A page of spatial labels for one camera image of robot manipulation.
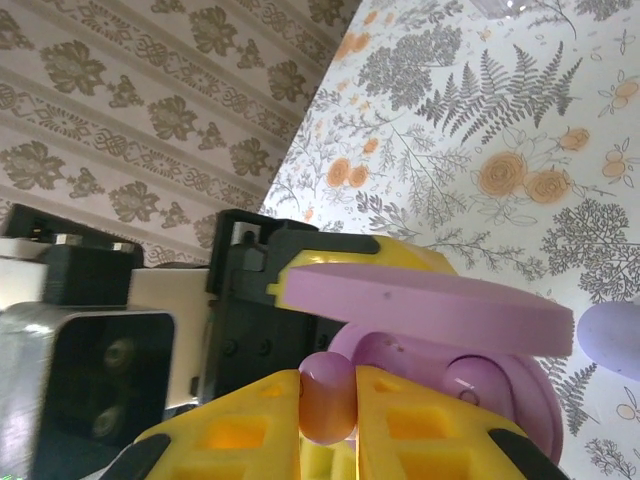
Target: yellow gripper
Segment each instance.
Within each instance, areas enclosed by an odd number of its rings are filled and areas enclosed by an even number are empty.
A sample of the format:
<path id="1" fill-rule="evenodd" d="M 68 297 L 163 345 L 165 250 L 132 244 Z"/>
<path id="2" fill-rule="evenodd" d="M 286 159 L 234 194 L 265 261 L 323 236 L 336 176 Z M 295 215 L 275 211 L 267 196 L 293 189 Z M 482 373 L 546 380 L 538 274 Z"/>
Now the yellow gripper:
<path id="1" fill-rule="evenodd" d="M 136 452 L 121 455 L 119 471 L 138 465 L 136 480 L 566 478 L 499 415 L 375 367 L 356 367 L 356 383 L 356 452 L 300 435 L 301 377 L 285 370 L 149 429 L 129 447 Z M 522 451 L 533 456 L 523 460 Z"/>

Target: camera lens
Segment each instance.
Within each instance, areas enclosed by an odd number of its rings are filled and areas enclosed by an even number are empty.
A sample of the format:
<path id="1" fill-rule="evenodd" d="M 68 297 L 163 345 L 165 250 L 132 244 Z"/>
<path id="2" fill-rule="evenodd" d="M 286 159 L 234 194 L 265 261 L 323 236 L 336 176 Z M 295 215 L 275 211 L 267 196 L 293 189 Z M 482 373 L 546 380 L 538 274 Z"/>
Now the camera lens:
<path id="1" fill-rule="evenodd" d="M 112 433 L 120 420 L 119 407 L 110 407 L 102 412 L 93 422 L 92 433 L 94 438 L 103 438 Z"/>
<path id="2" fill-rule="evenodd" d="M 123 371 L 131 363 L 133 342 L 128 338 L 116 340 L 104 352 L 104 364 L 108 369 Z"/>

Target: striped damask wallpaper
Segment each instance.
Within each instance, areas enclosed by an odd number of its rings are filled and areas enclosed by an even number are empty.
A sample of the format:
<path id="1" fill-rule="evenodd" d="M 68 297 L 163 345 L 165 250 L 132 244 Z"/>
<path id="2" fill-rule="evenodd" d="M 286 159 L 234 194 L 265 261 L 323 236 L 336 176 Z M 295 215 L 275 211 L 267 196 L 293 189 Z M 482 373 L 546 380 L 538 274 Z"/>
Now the striped damask wallpaper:
<path id="1" fill-rule="evenodd" d="M 19 202 L 204 261 L 257 210 L 359 0 L 0 0 L 0 221 Z"/>

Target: yellow plastic part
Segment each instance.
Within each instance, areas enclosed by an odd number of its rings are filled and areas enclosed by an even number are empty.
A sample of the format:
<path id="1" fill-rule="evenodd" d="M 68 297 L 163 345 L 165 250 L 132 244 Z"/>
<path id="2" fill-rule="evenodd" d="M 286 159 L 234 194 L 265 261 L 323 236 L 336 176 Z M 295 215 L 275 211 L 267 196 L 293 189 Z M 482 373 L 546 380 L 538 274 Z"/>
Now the yellow plastic part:
<path id="1" fill-rule="evenodd" d="M 267 292 L 275 296 L 275 306 L 292 309 L 282 300 L 282 293 L 287 284 L 289 269 L 304 265 L 316 263 L 361 263 L 456 275 L 456 271 L 441 253 L 409 245 L 394 238 L 381 236 L 374 236 L 374 238 L 380 244 L 380 251 L 375 255 L 315 250 L 303 250 L 300 252 L 280 271 L 278 283 L 271 284 L 268 287 Z"/>
<path id="2" fill-rule="evenodd" d="M 300 480 L 299 400 L 284 370 L 147 430 L 171 443 L 146 480 Z"/>
<path id="3" fill-rule="evenodd" d="M 509 420 L 375 367 L 356 368 L 360 480 L 526 480 L 491 440 Z"/>
<path id="4" fill-rule="evenodd" d="M 347 442 L 323 447 L 300 437 L 302 480 L 356 480 L 356 452 Z"/>

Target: wallpaper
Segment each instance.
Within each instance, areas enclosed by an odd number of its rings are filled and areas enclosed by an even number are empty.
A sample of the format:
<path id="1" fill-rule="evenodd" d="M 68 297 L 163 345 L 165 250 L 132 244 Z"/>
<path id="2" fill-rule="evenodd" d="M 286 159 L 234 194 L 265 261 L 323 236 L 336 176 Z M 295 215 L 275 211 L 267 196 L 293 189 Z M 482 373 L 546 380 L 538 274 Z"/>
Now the wallpaper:
<path id="1" fill-rule="evenodd" d="M 0 0 L 0 221 L 19 202 L 208 260 L 257 210 L 357 0 Z"/>
<path id="2" fill-rule="evenodd" d="M 572 308 L 640 293 L 640 4 L 364 0 L 262 211 L 442 252 Z M 640 386 L 540 359 L 562 468 L 640 478 Z"/>

